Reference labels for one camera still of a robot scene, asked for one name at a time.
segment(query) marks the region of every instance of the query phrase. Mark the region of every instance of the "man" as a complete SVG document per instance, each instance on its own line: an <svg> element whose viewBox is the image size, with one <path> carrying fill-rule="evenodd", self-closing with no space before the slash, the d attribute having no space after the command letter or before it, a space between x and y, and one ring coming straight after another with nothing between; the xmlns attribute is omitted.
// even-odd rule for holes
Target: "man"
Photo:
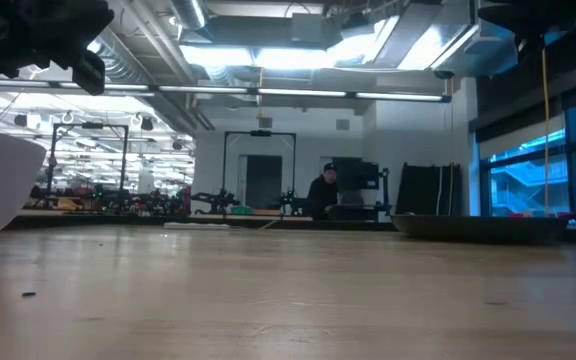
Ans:
<svg viewBox="0 0 576 360"><path fill-rule="evenodd" d="M337 204L337 170L333 163L324 166L324 172L313 180L308 191L308 207L313 220L328 220L332 205Z"/></svg>

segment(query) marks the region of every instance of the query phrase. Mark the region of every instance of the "door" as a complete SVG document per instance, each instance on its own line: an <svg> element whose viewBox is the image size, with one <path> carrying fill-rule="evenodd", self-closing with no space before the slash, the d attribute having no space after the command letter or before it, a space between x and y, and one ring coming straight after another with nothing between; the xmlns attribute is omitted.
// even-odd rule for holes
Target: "door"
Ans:
<svg viewBox="0 0 576 360"><path fill-rule="evenodd" d="M281 156L248 155L246 206L268 209L281 196Z"/></svg>

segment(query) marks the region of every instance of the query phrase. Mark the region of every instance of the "computer monitor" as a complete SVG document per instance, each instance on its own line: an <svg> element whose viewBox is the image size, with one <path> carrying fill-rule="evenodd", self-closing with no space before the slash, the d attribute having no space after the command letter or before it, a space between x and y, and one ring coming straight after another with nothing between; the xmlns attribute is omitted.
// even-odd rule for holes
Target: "computer monitor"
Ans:
<svg viewBox="0 0 576 360"><path fill-rule="evenodd" d="M340 191L379 190L379 165L360 159L334 160Z"/></svg>

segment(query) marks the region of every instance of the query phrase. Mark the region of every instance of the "wooden table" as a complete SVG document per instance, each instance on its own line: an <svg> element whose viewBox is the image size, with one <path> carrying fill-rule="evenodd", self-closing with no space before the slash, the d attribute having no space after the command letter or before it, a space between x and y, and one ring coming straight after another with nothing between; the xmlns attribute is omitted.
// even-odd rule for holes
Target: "wooden table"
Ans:
<svg viewBox="0 0 576 360"><path fill-rule="evenodd" d="M576 247L323 231L5 232L5 359L576 360Z"/></svg>

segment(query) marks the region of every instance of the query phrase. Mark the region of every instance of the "person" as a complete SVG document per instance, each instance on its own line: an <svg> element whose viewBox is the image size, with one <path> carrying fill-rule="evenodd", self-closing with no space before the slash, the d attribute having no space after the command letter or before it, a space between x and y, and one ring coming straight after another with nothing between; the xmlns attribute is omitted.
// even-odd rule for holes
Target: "person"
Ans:
<svg viewBox="0 0 576 360"><path fill-rule="evenodd" d="M324 172L310 184L308 207L313 220L330 219L332 206L337 204L337 170L333 163L324 166Z"/></svg>

